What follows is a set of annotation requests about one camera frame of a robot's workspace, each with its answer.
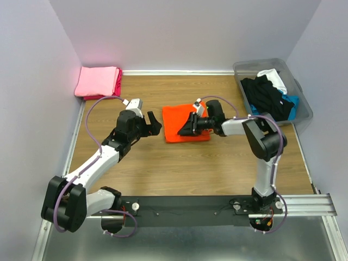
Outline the orange t shirt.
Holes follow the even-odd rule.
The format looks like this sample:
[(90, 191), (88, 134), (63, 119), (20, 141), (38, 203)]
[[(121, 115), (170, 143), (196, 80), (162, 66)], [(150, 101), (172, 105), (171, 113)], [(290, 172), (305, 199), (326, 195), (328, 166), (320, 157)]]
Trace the orange t shirt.
[(190, 112), (194, 111), (196, 111), (196, 109), (192, 104), (165, 106), (162, 108), (166, 143), (201, 142), (210, 140), (208, 130), (204, 130), (199, 136), (180, 136), (178, 134), (178, 131), (186, 123)]

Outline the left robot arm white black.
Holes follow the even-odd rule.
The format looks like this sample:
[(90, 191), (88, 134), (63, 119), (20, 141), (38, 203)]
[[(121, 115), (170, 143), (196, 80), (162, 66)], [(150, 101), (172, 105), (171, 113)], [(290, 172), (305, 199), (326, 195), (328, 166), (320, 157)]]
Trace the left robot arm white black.
[(41, 217), (53, 223), (61, 232), (75, 232), (86, 217), (100, 211), (109, 215), (122, 210), (121, 193), (101, 187), (90, 193), (91, 187), (122, 160), (140, 138), (157, 136), (162, 128), (152, 111), (149, 123), (131, 110), (120, 112), (116, 127), (103, 140), (97, 152), (66, 177), (54, 176), (48, 183)]

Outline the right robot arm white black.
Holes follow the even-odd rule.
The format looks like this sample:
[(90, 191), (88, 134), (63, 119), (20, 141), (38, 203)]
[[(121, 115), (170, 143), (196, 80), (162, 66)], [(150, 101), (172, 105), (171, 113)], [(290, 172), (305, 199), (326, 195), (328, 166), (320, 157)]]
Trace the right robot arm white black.
[(191, 112), (186, 123), (179, 129), (180, 136), (199, 136), (211, 129), (221, 137), (245, 135), (254, 156), (258, 159), (256, 183), (252, 188), (250, 206), (256, 213), (262, 213), (277, 198), (275, 179), (283, 149), (287, 139), (269, 113), (233, 117), (201, 117)]

